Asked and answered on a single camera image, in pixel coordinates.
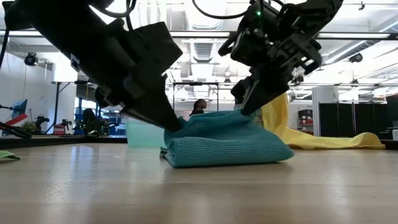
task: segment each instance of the red object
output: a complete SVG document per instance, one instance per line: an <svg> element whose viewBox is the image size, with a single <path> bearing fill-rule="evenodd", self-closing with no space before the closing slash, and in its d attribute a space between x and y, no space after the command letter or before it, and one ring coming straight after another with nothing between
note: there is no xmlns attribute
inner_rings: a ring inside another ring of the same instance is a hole
<svg viewBox="0 0 398 224"><path fill-rule="evenodd" d="M65 127L61 124L54 125L54 134L56 135L63 135L65 134Z"/></svg>
<svg viewBox="0 0 398 224"><path fill-rule="evenodd" d="M27 115L23 113L23 114L19 115L18 117L13 118L13 119L7 121L6 124L8 124L8 125L14 125L14 124L16 124L16 123L18 123L18 122L20 122L20 121L26 119L26 118L27 118Z"/></svg>
<svg viewBox="0 0 398 224"><path fill-rule="evenodd" d="M301 125L313 125L313 119L300 119Z"/></svg>

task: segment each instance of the yellow cloth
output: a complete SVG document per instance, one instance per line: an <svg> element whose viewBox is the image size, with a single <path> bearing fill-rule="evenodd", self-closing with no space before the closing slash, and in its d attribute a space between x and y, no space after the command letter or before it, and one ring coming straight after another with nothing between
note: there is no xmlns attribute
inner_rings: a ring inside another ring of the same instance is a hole
<svg viewBox="0 0 398 224"><path fill-rule="evenodd" d="M261 108L264 127L278 135L285 144L298 149L385 149L372 133L362 133L353 138L315 137L287 126L287 95L283 94Z"/></svg>

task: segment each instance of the teal towel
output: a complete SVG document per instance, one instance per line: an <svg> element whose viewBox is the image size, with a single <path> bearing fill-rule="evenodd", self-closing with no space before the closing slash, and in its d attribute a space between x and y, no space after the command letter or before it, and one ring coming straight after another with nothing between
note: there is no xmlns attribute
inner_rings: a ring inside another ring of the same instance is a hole
<svg viewBox="0 0 398 224"><path fill-rule="evenodd" d="M165 158L173 167L265 164L289 159L293 151L275 134L240 111L179 118L182 129L165 131Z"/></svg>

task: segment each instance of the wooden table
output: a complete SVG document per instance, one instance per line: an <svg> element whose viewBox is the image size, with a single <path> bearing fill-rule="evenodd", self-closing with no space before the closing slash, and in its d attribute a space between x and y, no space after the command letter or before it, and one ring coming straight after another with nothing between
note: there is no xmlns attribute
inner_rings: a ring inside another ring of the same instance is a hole
<svg viewBox="0 0 398 224"><path fill-rule="evenodd" d="M398 223L398 152L297 151L280 164L173 169L158 149L14 149L1 224Z"/></svg>

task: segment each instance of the black robotic arm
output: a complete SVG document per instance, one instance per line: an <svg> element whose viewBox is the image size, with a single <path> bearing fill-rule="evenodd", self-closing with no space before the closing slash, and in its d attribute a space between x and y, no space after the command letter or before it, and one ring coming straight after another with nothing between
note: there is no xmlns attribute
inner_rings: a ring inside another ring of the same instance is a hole
<svg viewBox="0 0 398 224"><path fill-rule="evenodd" d="M94 80L101 106L121 105L121 113L171 131L180 129L165 95L164 71L181 56L164 22L125 31L118 18L105 24L91 9L106 11L113 0L16 0L3 2L7 29L35 28L75 70Z"/></svg>
<svg viewBox="0 0 398 224"><path fill-rule="evenodd" d="M343 0L307 0L283 4L277 11L264 1L250 1L236 32L220 48L220 55L250 66L252 75L231 91L251 114L289 89L292 71L303 67L309 74L321 64L321 49L313 36L328 24ZM125 31L126 17L108 12L113 0L16 0L3 2L8 30L35 28L82 70L99 88L102 107L121 105L124 114L170 131L180 129L165 95L163 72L181 56L164 22ZM91 9L117 17L105 24Z"/></svg>
<svg viewBox="0 0 398 224"><path fill-rule="evenodd" d="M237 31L218 51L250 66L252 75L231 91L237 103L244 104L243 114L255 112L286 92L295 68L302 67L308 75L321 65L321 45L313 36L343 4L343 0L307 0L297 5L276 1L282 5L280 11L252 0Z"/></svg>

